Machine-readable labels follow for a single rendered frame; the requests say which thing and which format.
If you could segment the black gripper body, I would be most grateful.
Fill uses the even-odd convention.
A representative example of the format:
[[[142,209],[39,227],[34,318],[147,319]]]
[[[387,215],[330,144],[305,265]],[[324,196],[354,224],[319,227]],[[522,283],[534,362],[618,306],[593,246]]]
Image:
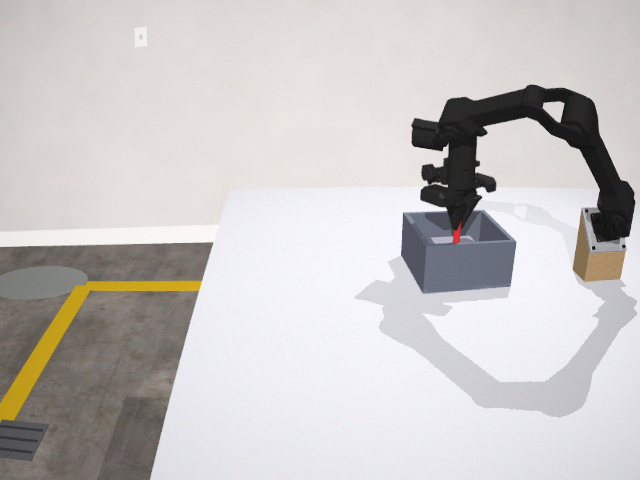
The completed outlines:
[[[476,167],[480,166],[480,161],[477,161],[476,157],[460,158],[448,154],[443,163],[448,164],[448,187],[438,184],[423,187],[420,191],[421,201],[438,207],[447,207],[461,202],[463,195],[470,197],[477,195],[476,189],[480,187],[484,187],[488,193],[496,191],[497,182],[494,177],[475,173]]]

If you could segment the red peg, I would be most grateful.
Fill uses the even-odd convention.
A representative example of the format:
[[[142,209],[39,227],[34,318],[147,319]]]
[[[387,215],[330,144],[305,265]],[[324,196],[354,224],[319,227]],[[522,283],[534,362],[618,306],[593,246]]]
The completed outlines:
[[[460,222],[460,225],[458,227],[458,230],[457,231],[454,230],[453,243],[459,243],[460,242],[460,230],[461,230],[461,222]]]

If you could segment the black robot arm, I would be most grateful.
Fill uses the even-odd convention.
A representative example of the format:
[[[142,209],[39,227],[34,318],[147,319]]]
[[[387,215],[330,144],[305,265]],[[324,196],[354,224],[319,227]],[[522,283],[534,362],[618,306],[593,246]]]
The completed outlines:
[[[451,98],[439,122],[414,118],[411,143],[414,147],[436,151],[443,151],[449,143],[449,155],[473,158],[477,136],[488,134],[482,127],[522,118],[535,120],[551,135],[581,151],[600,189],[597,207],[601,213],[590,214],[597,242],[626,238],[630,236],[635,194],[629,183],[620,179],[599,134],[594,102],[581,95],[566,88],[546,89],[532,84],[480,100]],[[565,103],[561,122],[543,109],[547,102]]]

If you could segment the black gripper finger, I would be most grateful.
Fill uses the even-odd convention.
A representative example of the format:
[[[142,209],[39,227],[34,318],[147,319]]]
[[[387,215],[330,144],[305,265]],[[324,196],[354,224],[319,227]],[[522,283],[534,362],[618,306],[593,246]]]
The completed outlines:
[[[469,216],[471,215],[472,211],[474,210],[474,208],[476,207],[480,199],[482,199],[482,196],[480,195],[475,195],[472,197],[463,195],[463,201],[466,201],[467,204],[461,220],[461,229],[464,227],[466,221],[468,220]]]
[[[455,231],[458,230],[466,204],[467,202],[462,200],[461,202],[446,207],[452,229]]]

